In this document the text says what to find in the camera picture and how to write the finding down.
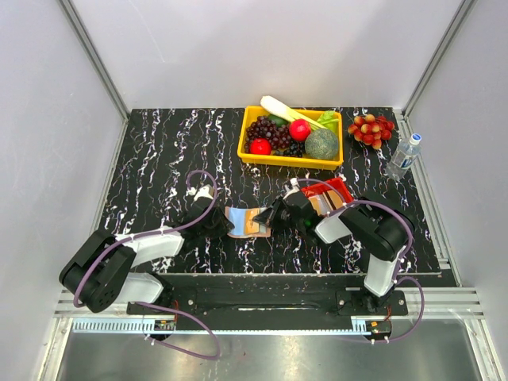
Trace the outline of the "red plastic bin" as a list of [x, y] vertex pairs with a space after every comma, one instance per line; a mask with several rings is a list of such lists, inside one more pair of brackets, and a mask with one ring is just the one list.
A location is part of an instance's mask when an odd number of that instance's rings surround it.
[[350, 203], [353, 197], [348, 191], [341, 178], [334, 178], [326, 181], [326, 185], [323, 183], [315, 183], [306, 187], [301, 187], [304, 195], [309, 199], [310, 196], [321, 194], [326, 191], [335, 191], [344, 200], [344, 205]]

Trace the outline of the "pink leather card holder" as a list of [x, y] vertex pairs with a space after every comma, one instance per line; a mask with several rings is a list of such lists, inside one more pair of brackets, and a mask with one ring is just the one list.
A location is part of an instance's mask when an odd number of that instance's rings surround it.
[[265, 210], [266, 207], [241, 209], [227, 206], [225, 216], [233, 224], [228, 236], [235, 239], [270, 237], [270, 228], [253, 221], [255, 216]]

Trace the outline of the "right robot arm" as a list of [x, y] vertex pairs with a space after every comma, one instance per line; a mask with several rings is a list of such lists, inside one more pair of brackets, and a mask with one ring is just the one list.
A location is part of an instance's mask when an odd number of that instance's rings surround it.
[[351, 236], [369, 252], [362, 307], [379, 314], [390, 303], [389, 293], [414, 242], [408, 214], [376, 194], [353, 199], [340, 179], [292, 179], [286, 193], [252, 221], [274, 231], [294, 229], [313, 245], [331, 245]]

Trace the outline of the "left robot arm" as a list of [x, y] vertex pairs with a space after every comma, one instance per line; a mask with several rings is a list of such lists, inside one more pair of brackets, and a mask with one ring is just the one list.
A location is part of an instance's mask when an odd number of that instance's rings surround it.
[[225, 213], [214, 202], [217, 192], [206, 185], [194, 198], [176, 228], [134, 235], [115, 236], [104, 229], [94, 231], [60, 272], [59, 281], [79, 305], [93, 313], [108, 309], [114, 302], [144, 302], [156, 314], [169, 310], [172, 295], [155, 275], [133, 274], [139, 264], [163, 257], [175, 257], [196, 248], [205, 239], [223, 237], [233, 229]]

